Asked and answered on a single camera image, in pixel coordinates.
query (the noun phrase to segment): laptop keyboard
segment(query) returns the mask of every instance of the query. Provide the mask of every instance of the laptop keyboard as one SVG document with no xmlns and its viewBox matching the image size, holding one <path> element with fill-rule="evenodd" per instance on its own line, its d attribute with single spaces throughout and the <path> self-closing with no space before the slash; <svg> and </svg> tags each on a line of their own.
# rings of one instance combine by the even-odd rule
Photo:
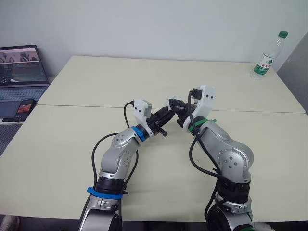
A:
<svg viewBox="0 0 308 231">
<path fill-rule="evenodd" d="M 39 100 L 46 88 L 1 89 L 0 102 L 21 101 L 26 99 Z"/>
</svg>

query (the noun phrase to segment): table seam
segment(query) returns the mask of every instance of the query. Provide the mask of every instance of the table seam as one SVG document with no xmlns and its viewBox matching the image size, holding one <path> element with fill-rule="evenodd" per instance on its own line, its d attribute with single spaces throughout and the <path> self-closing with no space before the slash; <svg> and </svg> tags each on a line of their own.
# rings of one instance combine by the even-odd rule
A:
<svg viewBox="0 0 308 231">
<path fill-rule="evenodd" d="M 37 104 L 39 106 L 59 106 L 59 107 L 99 107 L 99 108 L 124 108 L 124 107 L 113 107 L 113 106 L 86 106 L 86 105 L 62 105 L 62 104 Z M 290 113 L 290 114 L 305 114 L 306 112 L 275 112 L 275 111 L 243 111 L 243 110 L 215 110 L 212 111 L 217 112 L 262 112 L 262 113 Z"/>
</svg>

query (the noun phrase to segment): laptop screen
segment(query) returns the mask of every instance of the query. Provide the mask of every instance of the laptop screen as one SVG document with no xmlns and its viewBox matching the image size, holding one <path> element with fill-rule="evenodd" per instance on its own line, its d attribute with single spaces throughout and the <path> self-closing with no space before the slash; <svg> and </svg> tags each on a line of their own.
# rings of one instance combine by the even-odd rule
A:
<svg viewBox="0 0 308 231">
<path fill-rule="evenodd" d="M 35 45 L 0 48 L 0 85 L 48 84 Z"/>
</svg>

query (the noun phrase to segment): laptop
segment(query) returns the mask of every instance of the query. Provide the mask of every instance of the laptop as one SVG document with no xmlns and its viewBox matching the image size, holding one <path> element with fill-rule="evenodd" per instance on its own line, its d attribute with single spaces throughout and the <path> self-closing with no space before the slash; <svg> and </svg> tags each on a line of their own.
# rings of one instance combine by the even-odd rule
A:
<svg viewBox="0 0 308 231">
<path fill-rule="evenodd" d="M 22 100 L 39 100 L 48 86 L 36 45 L 0 48 L 0 118 L 15 117 Z"/>
</svg>

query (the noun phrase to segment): smartphone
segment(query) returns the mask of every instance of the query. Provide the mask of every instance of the smartphone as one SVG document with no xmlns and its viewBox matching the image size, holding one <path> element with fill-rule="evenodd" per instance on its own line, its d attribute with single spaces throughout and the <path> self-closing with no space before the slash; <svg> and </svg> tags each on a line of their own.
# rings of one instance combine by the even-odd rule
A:
<svg viewBox="0 0 308 231">
<path fill-rule="evenodd" d="M 22 100 L 17 109 L 14 121 L 15 122 L 23 122 L 27 119 L 28 115 L 32 111 L 35 106 L 34 99 Z"/>
</svg>

